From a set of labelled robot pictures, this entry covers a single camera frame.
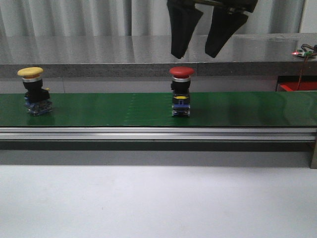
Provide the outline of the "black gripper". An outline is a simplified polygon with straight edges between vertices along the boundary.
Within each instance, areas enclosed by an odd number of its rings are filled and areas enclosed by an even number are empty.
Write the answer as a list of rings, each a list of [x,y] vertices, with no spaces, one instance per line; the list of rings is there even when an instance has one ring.
[[[258,3],[257,0],[168,0],[167,9],[171,25],[171,54],[181,59],[188,48],[203,12],[195,4],[213,6],[210,31],[205,53],[215,58],[229,38],[241,27]]]

